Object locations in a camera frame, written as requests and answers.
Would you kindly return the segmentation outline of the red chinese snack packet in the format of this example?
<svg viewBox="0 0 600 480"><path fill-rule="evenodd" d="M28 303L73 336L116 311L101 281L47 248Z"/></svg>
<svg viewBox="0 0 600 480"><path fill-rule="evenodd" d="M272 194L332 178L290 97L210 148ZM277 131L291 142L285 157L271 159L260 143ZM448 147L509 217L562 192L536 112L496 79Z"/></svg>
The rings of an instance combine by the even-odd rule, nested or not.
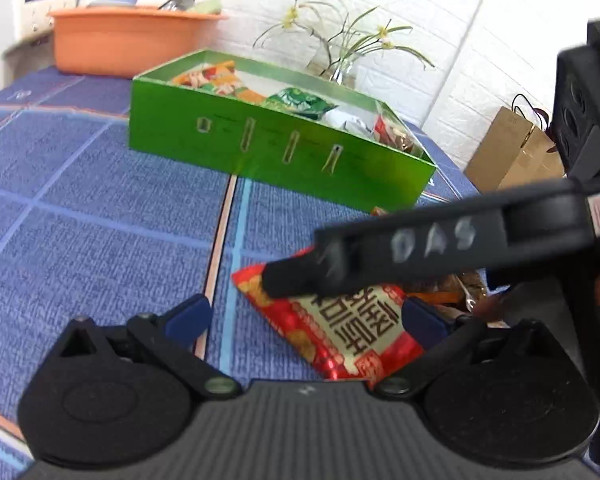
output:
<svg viewBox="0 0 600 480"><path fill-rule="evenodd" d="M328 380L363 379L375 385L424 354L402 323L406 293L396 285L321 298L274 299L264 291L264 265L244 266L232 282L254 310Z"/></svg>

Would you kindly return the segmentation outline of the brown paper bag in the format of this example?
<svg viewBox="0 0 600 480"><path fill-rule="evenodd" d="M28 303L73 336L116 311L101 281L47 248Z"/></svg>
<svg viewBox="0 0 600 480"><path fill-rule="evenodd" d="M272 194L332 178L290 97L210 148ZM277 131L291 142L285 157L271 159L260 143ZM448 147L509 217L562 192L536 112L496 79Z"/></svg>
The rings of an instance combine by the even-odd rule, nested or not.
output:
<svg viewBox="0 0 600 480"><path fill-rule="evenodd" d="M561 178L565 169L550 115L516 94L498 110L464 174L481 193Z"/></svg>

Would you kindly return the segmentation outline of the brown snack packet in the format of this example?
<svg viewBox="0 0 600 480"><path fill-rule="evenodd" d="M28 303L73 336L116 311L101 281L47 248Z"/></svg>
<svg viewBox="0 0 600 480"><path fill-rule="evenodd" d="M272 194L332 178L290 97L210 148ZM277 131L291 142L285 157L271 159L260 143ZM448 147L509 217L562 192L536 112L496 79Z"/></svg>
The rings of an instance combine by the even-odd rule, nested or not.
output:
<svg viewBox="0 0 600 480"><path fill-rule="evenodd" d="M402 122L396 122L385 115L378 115L374 128L374 139L380 144L387 145L402 153L410 154L414 157L422 157L424 149L411 130L403 125Z"/></svg>

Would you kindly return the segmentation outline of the blue patterned tablecloth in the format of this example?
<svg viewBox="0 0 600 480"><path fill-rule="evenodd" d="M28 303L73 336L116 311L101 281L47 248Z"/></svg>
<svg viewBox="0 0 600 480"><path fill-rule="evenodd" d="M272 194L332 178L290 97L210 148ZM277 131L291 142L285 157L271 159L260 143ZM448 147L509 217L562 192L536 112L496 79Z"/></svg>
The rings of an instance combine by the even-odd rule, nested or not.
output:
<svg viewBox="0 0 600 480"><path fill-rule="evenodd" d="M21 393L80 315L117 325L205 294L210 364L241 382L315 376L230 277L358 212L132 151L130 91L52 68L0 91L0 479L29 461Z"/></svg>

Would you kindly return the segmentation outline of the green snack packet in box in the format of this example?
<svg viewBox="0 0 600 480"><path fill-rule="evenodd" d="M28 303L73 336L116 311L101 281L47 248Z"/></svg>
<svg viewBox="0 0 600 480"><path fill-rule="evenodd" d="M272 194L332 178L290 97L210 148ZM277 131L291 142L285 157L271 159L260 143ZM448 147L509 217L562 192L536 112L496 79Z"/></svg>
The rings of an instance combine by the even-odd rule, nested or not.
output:
<svg viewBox="0 0 600 480"><path fill-rule="evenodd" d="M328 112L338 107L337 103L294 87L285 88L268 96L260 105L268 110L277 110L311 120L321 120Z"/></svg>

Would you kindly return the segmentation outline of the green cardboard box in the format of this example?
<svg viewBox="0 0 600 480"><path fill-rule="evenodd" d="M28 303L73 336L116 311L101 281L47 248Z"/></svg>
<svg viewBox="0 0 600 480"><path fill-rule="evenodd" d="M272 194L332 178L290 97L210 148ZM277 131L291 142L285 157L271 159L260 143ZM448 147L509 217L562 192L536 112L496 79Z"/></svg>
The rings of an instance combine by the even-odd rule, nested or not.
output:
<svg viewBox="0 0 600 480"><path fill-rule="evenodd" d="M437 170L424 148L404 153L297 114L174 84L229 58L201 50L135 76L130 148L362 211L416 203Z"/></svg>

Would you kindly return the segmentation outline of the glass vase with plant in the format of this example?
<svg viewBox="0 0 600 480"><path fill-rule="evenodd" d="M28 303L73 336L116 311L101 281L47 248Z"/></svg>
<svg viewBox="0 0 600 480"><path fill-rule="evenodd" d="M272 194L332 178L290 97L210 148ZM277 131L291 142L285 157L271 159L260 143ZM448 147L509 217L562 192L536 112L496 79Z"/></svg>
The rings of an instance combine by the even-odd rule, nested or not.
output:
<svg viewBox="0 0 600 480"><path fill-rule="evenodd" d="M372 6L354 13L342 0L294 0L281 18L254 38L252 46L262 48L277 36L306 35L317 42L314 59L306 69L343 86L353 77L358 62L380 52L401 52L425 70L433 68L427 55L401 41L413 30L411 25L396 25L391 18L376 26L370 24L378 10Z"/></svg>

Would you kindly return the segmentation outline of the orange red snack packet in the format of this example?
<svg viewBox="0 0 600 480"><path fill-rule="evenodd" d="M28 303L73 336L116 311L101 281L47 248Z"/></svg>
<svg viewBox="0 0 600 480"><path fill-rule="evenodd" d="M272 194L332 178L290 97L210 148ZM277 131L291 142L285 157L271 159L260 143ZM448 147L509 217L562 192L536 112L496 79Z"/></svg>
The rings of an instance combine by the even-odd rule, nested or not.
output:
<svg viewBox="0 0 600 480"><path fill-rule="evenodd" d="M250 104L260 105L266 100L266 96L249 89L236 75L234 60L199 70L186 70L186 72L173 77L170 83L211 93L215 96L227 96Z"/></svg>

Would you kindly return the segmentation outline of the orange plastic basin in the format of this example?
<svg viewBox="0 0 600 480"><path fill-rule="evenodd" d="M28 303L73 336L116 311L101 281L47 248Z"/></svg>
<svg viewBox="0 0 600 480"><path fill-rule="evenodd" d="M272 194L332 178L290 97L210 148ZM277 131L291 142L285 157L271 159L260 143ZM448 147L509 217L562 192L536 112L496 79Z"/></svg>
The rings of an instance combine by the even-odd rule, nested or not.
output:
<svg viewBox="0 0 600 480"><path fill-rule="evenodd" d="M153 6L84 6L50 17L58 70L122 78L208 48L226 19Z"/></svg>

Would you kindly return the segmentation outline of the light green dish in basin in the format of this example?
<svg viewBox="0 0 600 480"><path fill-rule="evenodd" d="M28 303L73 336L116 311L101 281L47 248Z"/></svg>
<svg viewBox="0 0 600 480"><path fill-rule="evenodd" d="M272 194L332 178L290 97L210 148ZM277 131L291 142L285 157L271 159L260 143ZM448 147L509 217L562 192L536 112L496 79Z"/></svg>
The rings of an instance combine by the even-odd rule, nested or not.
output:
<svg viewBox="0 0 600 480"><path fill-rule="evenodd" d="M202 0L197 1L190 9L189 12L195 14L212 14L220 15L222 12L221 0Z"/></svg>

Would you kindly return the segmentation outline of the metal bowl in basin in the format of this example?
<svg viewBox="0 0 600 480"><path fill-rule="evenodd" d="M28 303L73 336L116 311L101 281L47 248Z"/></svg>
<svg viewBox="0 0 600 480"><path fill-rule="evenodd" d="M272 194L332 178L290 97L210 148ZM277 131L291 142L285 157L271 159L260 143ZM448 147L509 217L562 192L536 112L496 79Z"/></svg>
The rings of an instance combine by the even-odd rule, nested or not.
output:
<svg viewBox="0 0 600 480"><path fill-rule="evenodd" d="M158 6L163 11L188 11L196 4L196 0L166 0Z"/></svg>

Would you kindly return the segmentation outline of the white appliance with screen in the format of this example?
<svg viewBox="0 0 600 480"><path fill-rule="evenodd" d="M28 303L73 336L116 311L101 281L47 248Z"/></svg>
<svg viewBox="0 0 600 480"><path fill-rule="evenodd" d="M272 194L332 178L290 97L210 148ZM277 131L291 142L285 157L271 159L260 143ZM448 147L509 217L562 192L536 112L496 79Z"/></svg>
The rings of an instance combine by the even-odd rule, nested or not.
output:
<svg viewBox="0 0 600 480"><path fill-rule="evenodd" d="M8 81L54 62L53 12L72 9L76 0L15 0L12 39L2 54Z"/></svg>

